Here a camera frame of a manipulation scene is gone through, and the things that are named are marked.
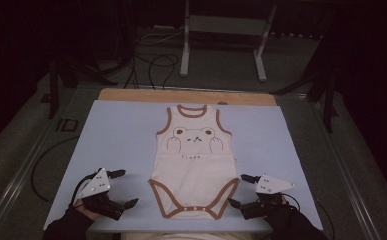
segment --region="cartoon frog print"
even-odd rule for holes
[[[176,127],[173,129],[173,137],[167,141],[167,148],[171,152],[181,154],[212,154],[224,149],[224,144],[215,136],[212,128],[187,129]]]

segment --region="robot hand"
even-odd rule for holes
[[[296,187],[293,183],[288,183],[265,174],[262,177],[252,177],[243,174],[241,177],[246,182],[257,183],[255,192],[258,195],[258,200],[243,205],[234,199],[228,199],[228,201],[232,207],[241,211],[246,220],[265,217],[279,207],[282,207],[283,198],[281,191]]]
[[[88,175],[80,181],[75,189],[71,203],[74,201],[75,194],[77,193],[80,185],[84,181],[91,179],[91,181],[83,188],[83,190],[81,190],[81,193],[78,196],[80,199],[82,199],[84,208],[114,220],[119,220],[122,213],[125,210],[133,208],[138,201],[138,198],[136,198],[124,204],[119,204],[109,199],[109,178],[121,177],[124,174],[125,170],[109,172],[105,171],[103,168],[100,168],[97,173]]]

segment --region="sleeveless bodysuit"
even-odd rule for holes
[[[150,185],[162,216],[219,219],[236,191],[238,178],[231,133],[211,106],[168,108],[168,123],[157,133]]]

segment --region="black cable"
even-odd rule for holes
[[[298,205],[298,208],[297,208],[297,209],[298,209],[298,211],[300,212],[300,205],[299,205],[299,202],[296,200],[296,198],[290,196],[289,194],[285,194],[285,193],[281,193],[281,195],[287,196],[287,197],[293,199],[293,200],[296,202],[296,204]]]
[[[140,57],[139,55],[155,56],[155,58],[153,60],[149,61],[149,60],[147,60],[147,59],[145,59],[143,57]],[[152,67],[153,66],[157,66],[157,67],[172,67],[171,72],[168,74],[168,76],[164,79],[164,82],[162,83],[162,89],[165,90],[165,84],[168,81],[168,79],[171,77],[171,75],[173,74],[173,72],[175,70],[175,65],[177,65],[177,63],[180,62],[179,58],[176,55],[174,55],[174,54],[143,54],[143,53],[137,53],[135,55],[135,57],[137,57],[138,59],[140,59],[142,61],[145,61],[145,62],[149,63],[148,77],[149,77],[150,84],[151,84],[151,86],[152,86],[152,88],[154,90],[156,90],[156,88],[155,88],[155,85],[153,83],[153,79],[152,79],[152,75],[151,75]],[[157,64],[157,63],[155,63],[160,58],[166,58],[171,63],[170,64]]]
[[[35,162],[34,166],[33,166],[33,169],[31,170],[31,188],[34,192],[35,195],[37,195],[37,197],[39,197],[41,200],[45,201],[46,203],[50,203],[50,200],[45,198],[43,195],[41,195],[37,189],[35,188],[35,184],[34,184],[34,174],[35,174],[35,170],[37,169],[37,166],[38,164],[41,162],[41,160],[43,159],[43,157],[48,153],[50,152],[52,149],[54,149],[55,147],[58,147],[59,145],[61,144],[64,144],[66,142],[69,142],[71,140],[74,140],[74,139],[77,139],[79,138],[80,136],[76,136],[76,137],[72,137],[72,138],[69,138],[69,139],[66,139],[64,141],[61,141],[61,142],[58,142],[56,143],[55,145],[51,146],[50,148],[48,148],[46,151],[44,151],[37,159],[37,161]]]
[[[330,218],[330,215],[328,215],[328,212],[325,210],[325,208],[323,207],[323,205],[321,204],[320,201],[318,201],[317,198],[315,198],[315,200],[317,201],[318,205],[321,207],[321,209],[323,210],[323,212],[326,214],[327,218],[328,218],[328,221],[330,222],[330,226],[331,226],[331,230],[332,230],[332,234],[331,234],[331,239],[334,240],[335,238],[335,232],[334,232],[334,225],[333,225],[333,222],[331,221],[331,218]]]
[[[134,56],[132,56],[131,59],[130,59],[130,65],[131,65],[131,63],[132,63],[132,66],[129,67],[131,69],[131,72],[130,72],[130,75],[128,76],[128,78],[127,78],[127,81],[124,84],[124,89],[127,88],[127,85],[128,85],[128,83],[130,83],[130,79],[133,76],[133,74],[134,74],[133,85],[135,86],[135,84],[137,82],[136,59],[134,58]]]
[[[110,76],[115,75],[118,72],[122,71],[126,67],[127,67],[126,63],[118,63],[118,65],[116,65],[114,67],[110,67],[110,68],[104,69],[104,70],[99,70],[98,73],[103,75],[103,76],[110,77]]]
[[[74,201],[75,201],[75,196],[77,195],[77,192],[78,192],[78,189],[81,187],[81,184],[83,184],[83,182],[85,182],[86,180],[90,179],[89,177],[84,177],[83,179],[81,179],[81,181],[77,184],[77,186],[75,187],[75,190],[74,190],[74,193],[72,194],[72,198],[71,198],[71,202],[69,203],[69,207],[73,207],[74,205]]]
[[[182,35],[182,34],[183,34],[183,30],[180,30],[180,31],[178,31],[176,33],[155,33],[155,34],[152,33],[152,34],[147,34],[145,36],[140,37],[140,39],[138,39],[136,41],[136,44],[154,45],[154,44],[162,43],[162,42],[164,42],[164,41],[166,41],[168,39],[177,37],[177,36]],[[159,39],[159,40],[157,40],[155,42],[144,42],[143,40],[148,38],[149,36],[168,36],[168,37],[164,37],[164,38]]]

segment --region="metal stand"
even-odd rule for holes
[[[189,8],[190,0],[186,0],[186,11],[184,19],[184,47],[180,69],[181,76],[186,77],[189,72],[189,33],[190,31],[202,31],[261,36],[261,44],[253,51],[253,57],[255,59],[256,69],[258,72],[258,80],[260,82],[265,82],[267,80],[264,64],[262,62],[262,52],[264,51],[265,43],[270,33],[271,24],[274,19],[277,6],[273,5],[271,7],[271,11],[266,20],[190,15]]]

